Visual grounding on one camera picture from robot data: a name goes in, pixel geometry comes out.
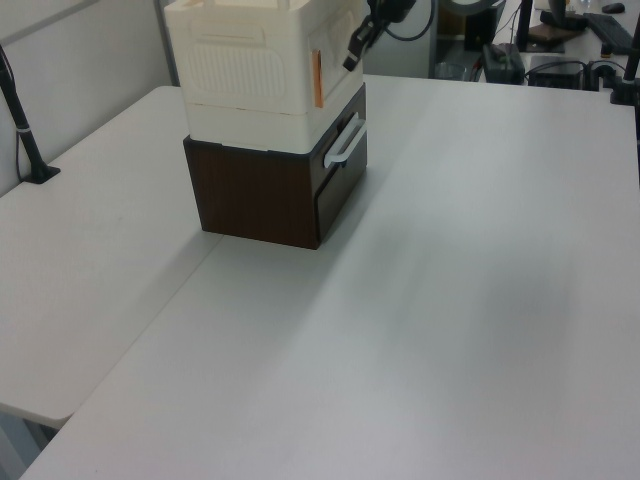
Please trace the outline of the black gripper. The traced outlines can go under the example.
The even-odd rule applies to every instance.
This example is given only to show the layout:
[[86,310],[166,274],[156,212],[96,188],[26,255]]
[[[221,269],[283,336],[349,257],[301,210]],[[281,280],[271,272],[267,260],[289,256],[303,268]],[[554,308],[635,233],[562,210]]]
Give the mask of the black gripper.
[[368,0],[370,15],[351,34],[343,67],[354,71],[366,49],[383,33],[385,23],[401,23],[414,7],[415,0]]

